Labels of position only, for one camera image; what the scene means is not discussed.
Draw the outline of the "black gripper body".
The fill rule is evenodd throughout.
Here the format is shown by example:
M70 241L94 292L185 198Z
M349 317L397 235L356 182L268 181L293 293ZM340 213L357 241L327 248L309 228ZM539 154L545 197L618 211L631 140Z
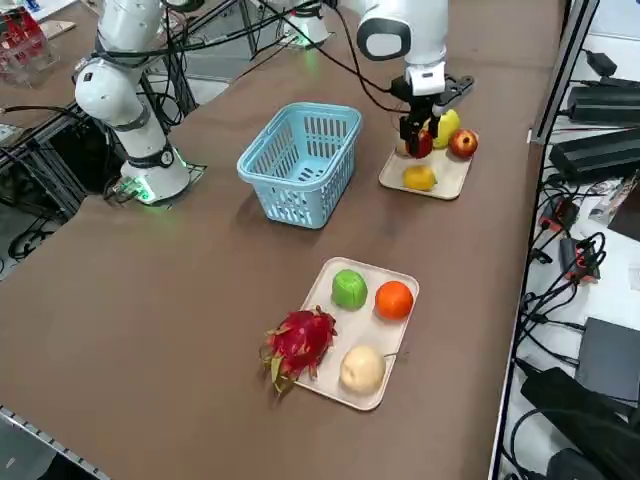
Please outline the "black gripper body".
M444 90L439 93L418 96L412 93L409 83L401 76L392 80L392 95L408 103L412 114L442 116L457 106L471 92L474 85L472 76L444 75Z

